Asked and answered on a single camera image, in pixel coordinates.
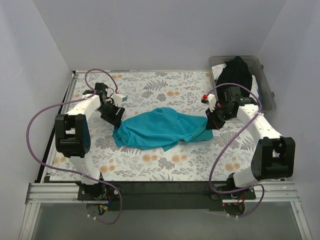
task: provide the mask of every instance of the floral mat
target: floral mat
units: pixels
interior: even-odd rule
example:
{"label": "floral mat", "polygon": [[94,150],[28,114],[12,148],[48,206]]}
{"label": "floral mat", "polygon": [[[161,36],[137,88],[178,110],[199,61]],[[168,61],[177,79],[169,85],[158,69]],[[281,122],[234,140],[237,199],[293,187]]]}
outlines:
{"label": "floral mat", "polygon": [[[201,97],[210,89],[207,72],[119,72],[113,73],[119,92],[128,96],[123,103],[123,120],[155,108],[170,107],[177,112],[194,116],[206,116],[208,108]],[[104,73],[88,75],[94,86],[104,82],[113,88],[112,81]],[[76,79],[72,100],[79,99],[88,87],[84,73]],[[88,120],[91,149],[85,155],[92,159],[106,181],[206,181],[211,167],[227,142],[244,125],[237,119],[227,122],[222,129],[214,130],[214,139],[196,143],[179,142],[172,149],[140,150],[117,147],[112,138],[114,127],[95,112]],[[226,180],[229,174],[247,168],[255,151],[255,142],[245,130],[227,149],[214,170],[213,180]],[[54,166],[75,169],[61,153],[56,153]],[[79,181],[78,175],[52,171],[51,181]]]}

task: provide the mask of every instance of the plastic container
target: plastic container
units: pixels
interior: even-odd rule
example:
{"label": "plastic container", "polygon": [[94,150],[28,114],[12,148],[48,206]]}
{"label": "plastic container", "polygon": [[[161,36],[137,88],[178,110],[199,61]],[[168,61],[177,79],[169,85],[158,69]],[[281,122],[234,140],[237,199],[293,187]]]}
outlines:
{"label": "plastic container", "polygon": [[[216,80],[213,78],[212,67],[219,64],[224,64],[227,61],[234,59],[236,56],[212,56],[209,58],[210,66],[210,84],[214,88],[216,86]],[[263,66],[260,64],[258,58],[255,56],[241,56],[243,61],[248,65],[249,71],[255,76],[256,82],[259,87],[259,99],[262,103],[262,113],[273,112],[276,109],[276,103],[274,100],[274,94],[271,92],[268,85],[266,76],[263,71]],[[218,99],[217,91],[214,91],[215,97]]]}

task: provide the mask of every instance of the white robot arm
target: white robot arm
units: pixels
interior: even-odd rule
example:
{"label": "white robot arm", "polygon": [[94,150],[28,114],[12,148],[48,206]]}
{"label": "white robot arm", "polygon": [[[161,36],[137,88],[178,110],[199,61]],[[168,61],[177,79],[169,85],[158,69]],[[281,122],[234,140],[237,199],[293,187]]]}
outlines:
{"label": "white robot arm", "polygon": [[[258,113],[258,105],[251,97],[243,97],[238,86],[225,91],[226,104],[222,106],[213,94],[202,98],[208,103],[206,129],[219,130],[226,120],[237,117],[245,125]],[[227,185],[229,190],[255,185],[261,181],[288,178],[293,174],[295,141],[283,137],[266,120],[262,113],[247,128],[252,135],[256,149],[251,166],[232,173]]]}
{"label": "white robot arm", "polygon": [[[93,91],[85,91],[83,98],[87,98],[79,102],[72,110],[66,114],[58,114],[55,117],[55,147],[58,152],[70,159],[78,172],[84,175],[100,178],[99,169],[94,166],[94,163],[85,158],[85,154],[89,152],[91,140],[88,129],[87,120],[91,115],[98,110],[101,112],[101,118],[115,127],[121,124],[121,118],[125,111],[119,105],[127,100],[127,96],[119,93],[114,93],[112,96],[107,96],[108,86],[104,83],[96,83],[94,89],[96,94],[90,98]],[[94,185],[95,181],[83,177],[82,184]]]}

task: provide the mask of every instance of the blue-green fabric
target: blue-green fabric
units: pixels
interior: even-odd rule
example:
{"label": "blue-green fabric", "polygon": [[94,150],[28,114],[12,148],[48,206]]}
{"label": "blue-green fabric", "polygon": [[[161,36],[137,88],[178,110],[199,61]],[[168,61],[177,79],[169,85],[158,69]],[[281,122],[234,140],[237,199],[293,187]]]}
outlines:
{"label": "blue-green fabric", "polygon": [[169,107],[161,107],[128,118],[120,128],[114,128],[112,136],[118,147],[162,147],[167,151],[178,141],[194,143],[212,140],[213,131],[206,130],[206,124],[207,118],[203,116],[186,115]]}

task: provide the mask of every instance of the white wall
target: white wall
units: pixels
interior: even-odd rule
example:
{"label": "white wall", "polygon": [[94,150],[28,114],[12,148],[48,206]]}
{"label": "white wall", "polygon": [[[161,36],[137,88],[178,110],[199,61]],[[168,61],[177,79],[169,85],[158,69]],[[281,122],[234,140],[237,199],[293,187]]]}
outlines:
{"label": "white wall", "polygon": [[199,70],[258,54],[286,0],[33,1],[72,70]]}
{"label": "white wall", "polygon": [[320,239],[320,2],[287,0],[258,57],[275,93],[268,118],[296,142],[293,178],[313,239]]}
{"label": "white wall", "polygon": [[[72,73],[32,0],[0,1],[0,33],[0,239],[15,240],[39,169],[27,150],[27,124],[38,110],[62,101]],[[32,128],[41,159],[57,111],[44,113]]]}

